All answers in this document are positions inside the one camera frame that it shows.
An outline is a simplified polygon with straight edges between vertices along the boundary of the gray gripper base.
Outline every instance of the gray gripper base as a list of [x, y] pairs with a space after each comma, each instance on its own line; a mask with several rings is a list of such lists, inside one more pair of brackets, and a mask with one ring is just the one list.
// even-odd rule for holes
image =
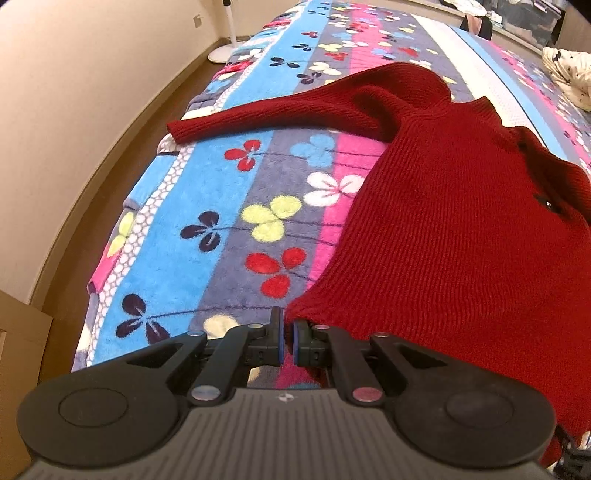
[[409, 447], [374, 408], [336, 390], [237, 390], [195, 408], [162, 448], [76, 471], [37, 461], [20, 480], [548, 480], [534, 463], [502, 471], [442, 465]]

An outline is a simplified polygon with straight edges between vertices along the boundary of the beige wall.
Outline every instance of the beige wall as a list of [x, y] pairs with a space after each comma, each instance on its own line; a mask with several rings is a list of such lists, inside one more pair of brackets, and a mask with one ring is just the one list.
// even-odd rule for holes
[[1, 290], [28, 301], [97, 166], [218, 37], [199, 0], [9, 0], [0, 8]]

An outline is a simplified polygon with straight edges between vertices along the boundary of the ribbed knit fabric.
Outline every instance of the ribbed knit fabric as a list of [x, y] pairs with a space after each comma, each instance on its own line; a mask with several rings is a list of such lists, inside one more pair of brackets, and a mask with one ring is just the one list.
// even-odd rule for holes
[[591, 190], [585, 173], [486, 98], [451, 103], [407, 63], [284, 98], [173, 122], [177, 142], [263, 127], [331, 127], [389, 146], [333, 258], [292, 321], [387, 331], [521, 380], [558, 422], [589, 429]]

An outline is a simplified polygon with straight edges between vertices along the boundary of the wooden floor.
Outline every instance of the wooden floor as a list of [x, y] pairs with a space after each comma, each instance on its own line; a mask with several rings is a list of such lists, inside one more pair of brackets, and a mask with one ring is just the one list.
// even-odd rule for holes
[[122, 203], [154, 158], [158, 143], [167, 133], [166, 123], [183, 116], [191, 98], [205, 89], [221, 67], [205, 62], [172, 94], [131, 142], [92, 200], [60, 262], [43, 305], [43, 311], [54, 320], [40, 380], [70, 371], [86, 315], [86, 283], [121, 214]]

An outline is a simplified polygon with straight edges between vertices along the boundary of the cardboard box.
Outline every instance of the cardboard box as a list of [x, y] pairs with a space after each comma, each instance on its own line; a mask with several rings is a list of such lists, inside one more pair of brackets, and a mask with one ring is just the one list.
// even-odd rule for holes
[[17, 430], [17, 409], [37, 386], [52, 318], [0, 291], [0, 480], [31, 462]]

